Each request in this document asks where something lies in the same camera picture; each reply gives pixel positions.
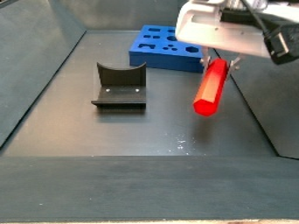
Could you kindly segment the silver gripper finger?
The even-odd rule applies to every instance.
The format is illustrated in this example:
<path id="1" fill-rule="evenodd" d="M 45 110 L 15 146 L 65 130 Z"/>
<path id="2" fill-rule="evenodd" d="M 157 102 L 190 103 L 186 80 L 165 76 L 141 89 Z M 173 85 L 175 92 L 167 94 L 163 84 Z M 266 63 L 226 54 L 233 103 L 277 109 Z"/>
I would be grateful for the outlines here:
<path id="1" fill-rule="evenodd" d="M 203 66 L 203 72 L 207 72 L 207 69 L 209 69 L 209 66 L 210 66 L 210 63 L 211 63 L 210 48 L 207 46 L 205 46 L 201 49 L 201 52 L 202 52 L 201 63 L 202 63 L 202 66 Z"/>
<path id="2" fill-rule="evenodd" d="M 241 53 L 238 57 L 230 62 L 229 64 L 229 75 L 233 75 L 233 73 L 240 70 L 240 65 L 242 61 L 245 60 L 246 55 Z"/>

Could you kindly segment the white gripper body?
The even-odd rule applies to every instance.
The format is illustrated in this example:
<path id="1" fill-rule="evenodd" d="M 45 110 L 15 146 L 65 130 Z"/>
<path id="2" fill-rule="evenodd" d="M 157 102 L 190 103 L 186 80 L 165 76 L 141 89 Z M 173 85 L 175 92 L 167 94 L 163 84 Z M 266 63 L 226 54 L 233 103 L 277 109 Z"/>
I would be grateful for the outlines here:
<path id="1" fill-rule="evenodd" d="M 179 12 L 177 38 L 210 48 L 272 58 L 257 27 L 221 21 L 226 3 L 227 0 L 189 0 Z M 264 12 L 299 22 L 299 0 L 273 0 Z"/>

